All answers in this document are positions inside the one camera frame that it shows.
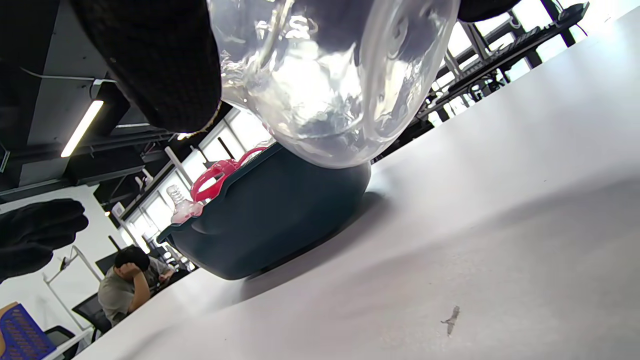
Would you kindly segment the person's left hand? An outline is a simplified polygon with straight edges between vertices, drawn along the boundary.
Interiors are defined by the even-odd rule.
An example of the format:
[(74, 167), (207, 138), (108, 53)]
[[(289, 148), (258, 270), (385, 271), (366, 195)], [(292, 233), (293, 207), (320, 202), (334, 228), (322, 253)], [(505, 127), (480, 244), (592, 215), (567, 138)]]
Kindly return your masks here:
[(0, 215), (0, 281), (43, 269), (54, 251), (74, 243), (89, 219), (71, 198), (30, 203)]

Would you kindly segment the person's right hand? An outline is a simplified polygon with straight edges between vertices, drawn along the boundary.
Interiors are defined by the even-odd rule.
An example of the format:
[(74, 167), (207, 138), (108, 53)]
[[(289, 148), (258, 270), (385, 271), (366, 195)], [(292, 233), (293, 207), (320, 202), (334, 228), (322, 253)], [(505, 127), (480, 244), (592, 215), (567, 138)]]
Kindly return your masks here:
[(222, 100), (282, 138), (390, 139), (434, 78), (455, 22), (515, 0), (73, 0), (125, 96), (173, 133)]

